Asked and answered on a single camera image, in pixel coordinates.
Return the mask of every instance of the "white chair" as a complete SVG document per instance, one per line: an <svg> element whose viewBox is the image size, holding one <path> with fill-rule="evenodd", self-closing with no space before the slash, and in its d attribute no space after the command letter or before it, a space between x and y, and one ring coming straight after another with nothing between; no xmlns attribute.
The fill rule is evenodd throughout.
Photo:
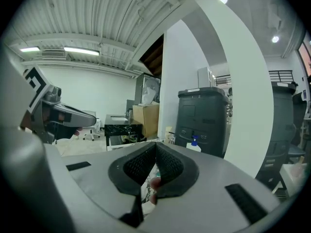
<svg viewBox="0 0 311 233"><path fill-rule="evenodd" d="M91 115L96 117L96 112L94 112L94 111L83 111L83 112L91 114ZM86 139L87 135L91 136L92 141L94 141L94 136L97 136L98 138L100 138L101 136L98 133L101 129L101 120L96 117L96 123L93 126L85 127L84 129L90 129L90 133L85 134L83 137L83 140Z"/></svg>

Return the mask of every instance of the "black chair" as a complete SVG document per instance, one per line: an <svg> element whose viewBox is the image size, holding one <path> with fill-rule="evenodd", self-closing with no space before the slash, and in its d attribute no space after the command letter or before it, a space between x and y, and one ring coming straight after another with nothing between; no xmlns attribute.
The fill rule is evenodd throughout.
<svg viewBox="0 0 311 233"><path fill-rule="evenodd" d="M301 94L302 93L300 92L293 96L294 125L296 126L296 133L291 141L288 156L285 163L293 163L290 160L290 158L305 155L305 151L303 151L301 148L298 147L301 140L300 129L307 109L307 102L302 100Z"/></svg>

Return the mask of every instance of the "cardboard box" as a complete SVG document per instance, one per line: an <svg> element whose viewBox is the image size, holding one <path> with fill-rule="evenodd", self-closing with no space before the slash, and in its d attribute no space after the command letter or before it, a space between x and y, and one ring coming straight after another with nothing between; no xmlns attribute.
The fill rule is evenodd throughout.
<svg viewBox="0 0 311 233"><path fill-rule="evenodd" d="M160 105L152 102L149 105L133 105L133 119L142 124L142 134L150 137L157 134Z"/></svg>

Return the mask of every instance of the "table leg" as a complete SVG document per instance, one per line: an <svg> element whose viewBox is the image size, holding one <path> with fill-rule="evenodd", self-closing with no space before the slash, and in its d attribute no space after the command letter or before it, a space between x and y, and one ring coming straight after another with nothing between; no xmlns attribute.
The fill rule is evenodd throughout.
<svg viewBox="0 0 311 233"><path fill-rule="evenodd" d="M106 146L108 147L109 146L109 136L106 135Z"/></svg>

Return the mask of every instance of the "white label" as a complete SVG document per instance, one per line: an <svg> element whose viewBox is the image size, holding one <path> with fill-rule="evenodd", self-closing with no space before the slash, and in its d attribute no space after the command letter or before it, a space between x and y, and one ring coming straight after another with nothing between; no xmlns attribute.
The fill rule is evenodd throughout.
<svg viewBox="0 0 311 233"><path fill-rule="evenodd" d="M200 88L196 88L196 89L191 89L191 90L188 90L188 92L194 92L194 91L199 91Z"/></svg>
<svg viewBox="0 0 311 233"><path fill-rule="evenodd" d="M278 86L288 87L287 83L277 83Z"/></svg>

